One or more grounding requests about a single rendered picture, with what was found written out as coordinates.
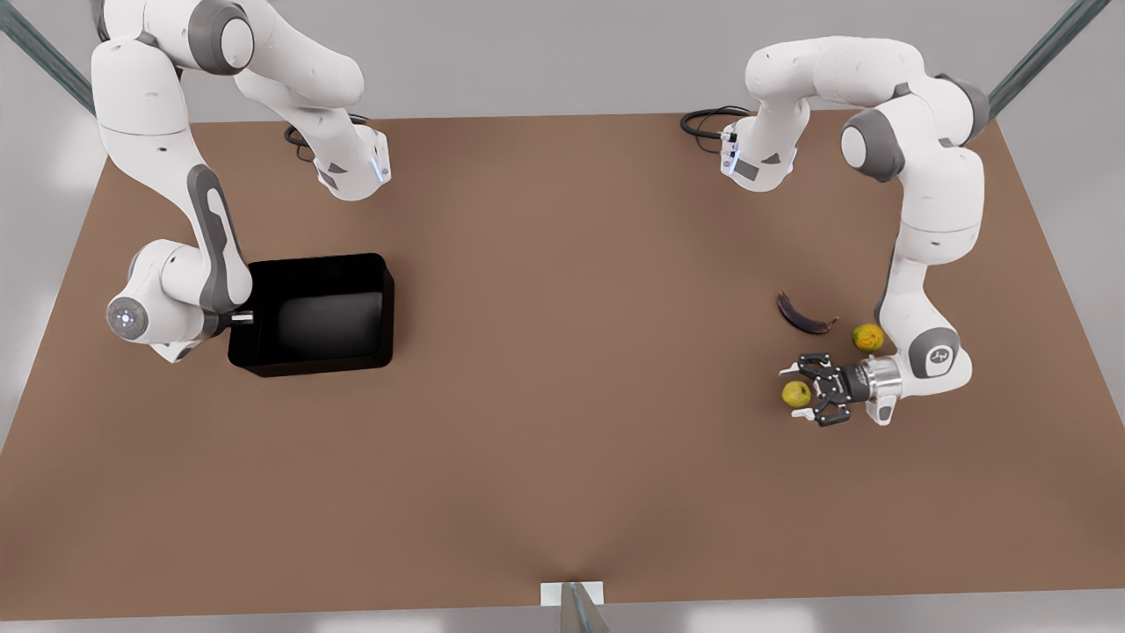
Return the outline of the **black storage box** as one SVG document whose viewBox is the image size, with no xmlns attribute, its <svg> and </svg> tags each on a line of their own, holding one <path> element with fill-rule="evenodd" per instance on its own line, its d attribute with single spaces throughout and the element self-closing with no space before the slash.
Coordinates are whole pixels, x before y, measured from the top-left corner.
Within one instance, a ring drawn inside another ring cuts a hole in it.
<svg viewBox="0 0 1125 633">
<path fill-rule="evenodd" d="M 387 367 L 395 282 L 378 253 L 249 265 L 253 288 L 230 327 L 230 364 L 254 376 L 312 376 Z"/>
</svg>

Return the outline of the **dark overripe banana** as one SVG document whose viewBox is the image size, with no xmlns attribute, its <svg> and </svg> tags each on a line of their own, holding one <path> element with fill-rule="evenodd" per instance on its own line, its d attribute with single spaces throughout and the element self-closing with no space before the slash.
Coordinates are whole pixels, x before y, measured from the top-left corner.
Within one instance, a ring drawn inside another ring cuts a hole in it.
<svg viewBox="0 0 1125 633">
<path fill-rule="evenodd" d="M 784 291 L 777 293 L 777 309 L 788 324 L 809 335 L 826 335 L 826 333 L 831 332 L 832 325 L 839 320 L 838 316 L 828 320 L 811 319 L 811 317 L 806 316 L 796 309 Z"/>
</svg>

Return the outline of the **silver frame post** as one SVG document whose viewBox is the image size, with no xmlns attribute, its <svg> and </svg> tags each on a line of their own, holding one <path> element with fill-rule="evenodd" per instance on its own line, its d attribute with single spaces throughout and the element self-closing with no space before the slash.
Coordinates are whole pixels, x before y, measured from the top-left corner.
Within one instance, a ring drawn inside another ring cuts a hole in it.
<svg viewBox="0 0 1125 633">
<path fill-rule="evenodd" d="M 94 115 L 90 81 L 35 25 L 25 19 L 11 0 L 0 0 L 0 31 L 3 31 L 25 55 L 39 64 L 40 69 L 44 69 L 88 114 Z"/>
<path fill-rule="evenodd" d="M 1108 4 L 1112 0 L 1074 0 L 989 93 L 989 120 L 1002 114 Z"/>
<path fill-rule="evenodd" d="M 585 586 L 566 582 L 560 586 L 559 633 L 611 633 Z"/>
</svg>

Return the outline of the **white post foot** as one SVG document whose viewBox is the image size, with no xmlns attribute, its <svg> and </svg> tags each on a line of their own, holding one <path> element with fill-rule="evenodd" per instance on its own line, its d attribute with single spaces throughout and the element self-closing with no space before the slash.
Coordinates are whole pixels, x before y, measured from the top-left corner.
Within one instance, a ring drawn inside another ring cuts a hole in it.
<svg viewBox="0 0 1125 633">
<path fill-rule="evenodd" d="M 540 585 L 540 605 L 543 608 L 558 608 L 562 605 L 562 590 L 569 585 L 569 581 L 562 582 L 543 582 Z M 606 594 L 604 593 L 604 584 L 602 581 L 575 581 L 585 589 L 591 598 L 591 602 L 595 605 L 606 604 Z"/>
</svg>

